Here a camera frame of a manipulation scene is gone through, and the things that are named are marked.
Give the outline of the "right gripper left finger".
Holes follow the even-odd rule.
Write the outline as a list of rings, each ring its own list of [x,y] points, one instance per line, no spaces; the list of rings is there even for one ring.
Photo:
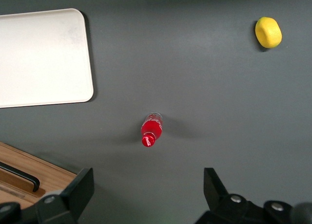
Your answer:
[[[77,224],[94,194],[94,172],[84,168],[60,193],[43,197],[36,204],[39,224]]]

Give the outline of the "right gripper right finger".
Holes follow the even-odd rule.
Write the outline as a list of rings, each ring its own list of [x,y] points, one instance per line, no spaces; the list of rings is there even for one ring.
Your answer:
[[[204,196],[209,210],[197,224],[264,224],[263,208],[238,194],[230,194],[213,168],[204,169]]]

